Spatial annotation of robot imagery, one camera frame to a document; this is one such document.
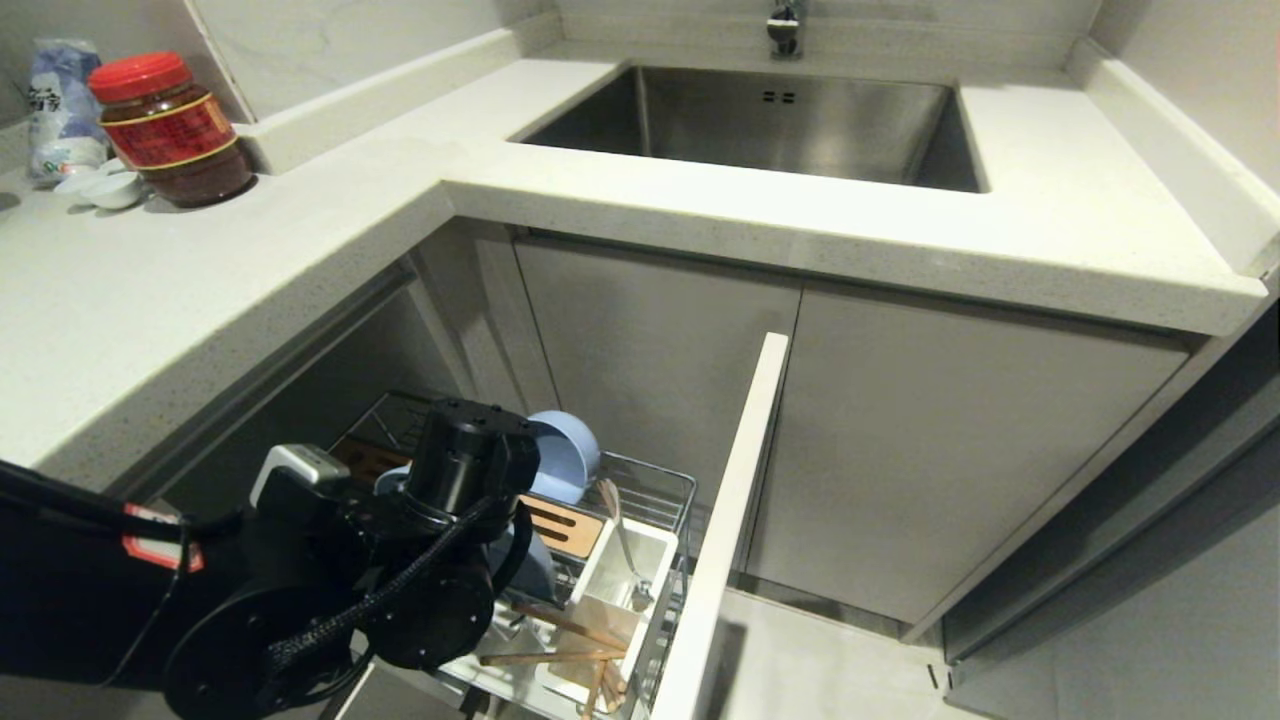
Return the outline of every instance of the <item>open cabinet door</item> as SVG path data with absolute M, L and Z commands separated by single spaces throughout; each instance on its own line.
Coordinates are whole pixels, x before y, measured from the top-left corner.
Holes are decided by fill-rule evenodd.
M 721 601 L 733 566 L 742 525 L 756 478 L 760 475 L 763 451 L 773 425 L 773 413 L 782 384 L 790 338 L 769 333 L 760 348 L 751 389 L 737 421 L 733 448 L 721 479 L 716 507 L 707 527 L 698 570 L 692 574 L 685 609 L 672 639 L 671 655 L 658 687 L 650 716 L 660 720 L 694 720 L 700 717 L 705 701 L 703 682 L 712 642 L 719 618 Z M 636 717 L 644 717 L 637 703 Z

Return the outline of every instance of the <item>small white dish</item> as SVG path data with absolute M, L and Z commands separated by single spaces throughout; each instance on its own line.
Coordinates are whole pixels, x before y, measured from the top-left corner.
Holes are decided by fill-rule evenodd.
M 142 200 L 142 178 L 138 173 L 116 173 L 99 178 L 81 195 L 105 210 L 123 210 Z
M 58 183 L 58 187 L 54 188 L 54 195 L 60 195 L 70 200 L 73 205 L 88 205 L 90 200 L 81 193 L 96 186 L 105 177 L 106 173 L 101 170 L 87 170 L 68 176 L 67 179 Z

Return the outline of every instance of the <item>wooden cutting board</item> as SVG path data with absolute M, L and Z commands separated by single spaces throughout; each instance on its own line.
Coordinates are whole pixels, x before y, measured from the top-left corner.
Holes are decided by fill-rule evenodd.
M 604 529 L 603 520 L 527 495 L 520 496 L 520 501 L 529 507 L 534 530 L 547 547 L 584 560 L 591 555 Z
M 343 437 L 329 451 L 351 469 L 351 477 L 357 483 L 374 487 L 374 482 L 387 470 L 408 465 L 408 457 L 384 450 L 376 445 L 358 441 L 351 436 Z

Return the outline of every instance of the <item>countertop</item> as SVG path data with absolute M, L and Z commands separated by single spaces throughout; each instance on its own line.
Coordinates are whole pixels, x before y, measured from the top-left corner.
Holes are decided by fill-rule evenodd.
M 507 142 L 635 59 L 947 82 L 982 195 Z M 0 457 L 104 489 L 454 215 L 1202 334 L 1265 299 L 1061 73 L 564 42 L 241 197 L 69 209 L 0 177 Z

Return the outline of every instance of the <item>red lid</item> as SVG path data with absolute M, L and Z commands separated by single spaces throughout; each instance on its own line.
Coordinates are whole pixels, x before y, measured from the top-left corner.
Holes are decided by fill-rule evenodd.
M 97 68 L 88 88 L 101 102 L 122 102 L 191 81 L 191 68 L 177 53 L 147 53 Z

